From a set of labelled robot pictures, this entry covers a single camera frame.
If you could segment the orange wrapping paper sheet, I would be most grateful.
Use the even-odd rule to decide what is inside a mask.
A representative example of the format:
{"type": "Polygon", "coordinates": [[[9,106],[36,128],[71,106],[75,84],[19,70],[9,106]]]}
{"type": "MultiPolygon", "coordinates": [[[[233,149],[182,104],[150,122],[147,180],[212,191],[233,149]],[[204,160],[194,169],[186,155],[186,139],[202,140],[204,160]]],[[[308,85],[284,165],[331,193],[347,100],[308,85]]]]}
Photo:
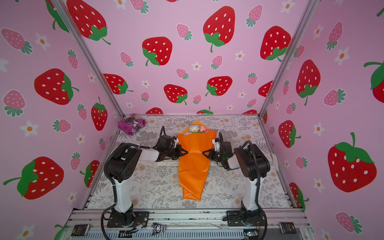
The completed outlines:
{"type": "MultiPolygon", "coordinates": [[[[195,121],[191,125],[204,126],[209,129],[200,121],[195,121]]],[[[201,133],[200,131],[190,133],[189,127],[177,135],[179,145],[189,152],[179,158],[179,180],[185,200],[200,201],[202,198],[211,164],[211,161],[202,153],[213,148],[212,140],[216,136],[217,132],[212,130],[208,133],[201,133]]]]}

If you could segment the fake pink rose stem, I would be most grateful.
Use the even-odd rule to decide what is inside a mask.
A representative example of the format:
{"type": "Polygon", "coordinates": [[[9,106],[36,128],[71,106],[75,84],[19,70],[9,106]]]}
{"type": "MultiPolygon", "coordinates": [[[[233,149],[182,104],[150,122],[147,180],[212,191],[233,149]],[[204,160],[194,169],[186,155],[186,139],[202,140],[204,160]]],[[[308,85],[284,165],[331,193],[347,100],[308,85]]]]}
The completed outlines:
{"type": "Polygon", "coordinates": [[[207,129],[207,128],[205,128],[204,126],[200,126],[200,132],[201,133],[208,133],[208,132],[210,132],[211,130],[210,129],[207,129]]]}

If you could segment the white ribbon strip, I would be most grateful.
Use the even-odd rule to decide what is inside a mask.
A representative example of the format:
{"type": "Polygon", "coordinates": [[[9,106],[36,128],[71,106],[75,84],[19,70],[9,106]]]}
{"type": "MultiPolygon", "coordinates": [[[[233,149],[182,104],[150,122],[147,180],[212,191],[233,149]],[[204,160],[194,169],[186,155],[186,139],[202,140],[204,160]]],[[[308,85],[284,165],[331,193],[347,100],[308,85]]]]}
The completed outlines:
{"type": "Polygon", "coordinates": [[[148,166],[179,166],[179,162],[150,162],[150,161],[142,161],[140,162],[143,165],[148,166]]]}

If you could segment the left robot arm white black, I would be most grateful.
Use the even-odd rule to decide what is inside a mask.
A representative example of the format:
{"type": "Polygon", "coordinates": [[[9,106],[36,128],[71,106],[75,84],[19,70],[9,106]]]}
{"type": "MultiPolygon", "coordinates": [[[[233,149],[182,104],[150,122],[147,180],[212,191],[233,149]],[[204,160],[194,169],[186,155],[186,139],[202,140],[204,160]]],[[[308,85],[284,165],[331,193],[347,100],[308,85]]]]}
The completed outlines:
{"type": "Polygon", "coordinates": [[[104,174],[113,187],[114,204],[102,213],[101,223],[107,221],[108,228],[135,228],[146,226],[149,212],[135,212],[130,196],[130,177],[138,163],[160,163],[163,160],[177,160],[188,154],[176,137],[166,135],[161,128],[154,147],[131,143],[120,144],[109,156],[104,165],[104,174]]]}

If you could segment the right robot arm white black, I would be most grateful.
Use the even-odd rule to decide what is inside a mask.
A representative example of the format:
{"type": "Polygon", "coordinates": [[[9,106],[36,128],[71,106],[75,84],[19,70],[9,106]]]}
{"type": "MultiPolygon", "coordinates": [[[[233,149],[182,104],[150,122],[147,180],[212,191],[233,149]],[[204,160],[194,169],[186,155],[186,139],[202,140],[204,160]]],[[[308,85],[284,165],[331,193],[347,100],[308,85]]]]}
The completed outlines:
{"type": "Polygon", "coordinates": [[[271,170],[266,156],[257,145],[247,140],[242,146],[232,149],[231,143],[224,141],[222,134],[213,140],[213,148],[203,155],[227,171],[240,169],[246,178],[245,196],[239,210],[227,211],[223,218],[230,227],[267,226],[267,215],[259,203],[263,179],[271,170]]]}

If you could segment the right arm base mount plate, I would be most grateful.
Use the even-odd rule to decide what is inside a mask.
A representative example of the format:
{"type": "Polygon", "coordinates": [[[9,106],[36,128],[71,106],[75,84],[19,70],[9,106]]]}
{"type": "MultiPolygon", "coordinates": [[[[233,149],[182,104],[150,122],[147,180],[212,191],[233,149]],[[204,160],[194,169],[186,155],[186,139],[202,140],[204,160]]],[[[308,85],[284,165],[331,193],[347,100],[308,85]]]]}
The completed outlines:
{"type": "Polygon", "coordinates": [[[230,227],[263,227],[267,224],[267,218],[260,210],[255,211],[227,211],[223,221],[230,227]]]}

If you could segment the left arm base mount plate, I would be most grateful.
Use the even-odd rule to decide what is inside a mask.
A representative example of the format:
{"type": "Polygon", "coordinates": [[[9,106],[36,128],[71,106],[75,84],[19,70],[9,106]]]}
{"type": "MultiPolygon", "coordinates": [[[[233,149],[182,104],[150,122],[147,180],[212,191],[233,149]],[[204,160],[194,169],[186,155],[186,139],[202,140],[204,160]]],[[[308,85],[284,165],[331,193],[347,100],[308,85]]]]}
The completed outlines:
{"type": "Polygon", "coordinates": [[[146,227],[150,212],[127,212],[125,214],[113,212],[108,220],[108,228],[146,227]]]}

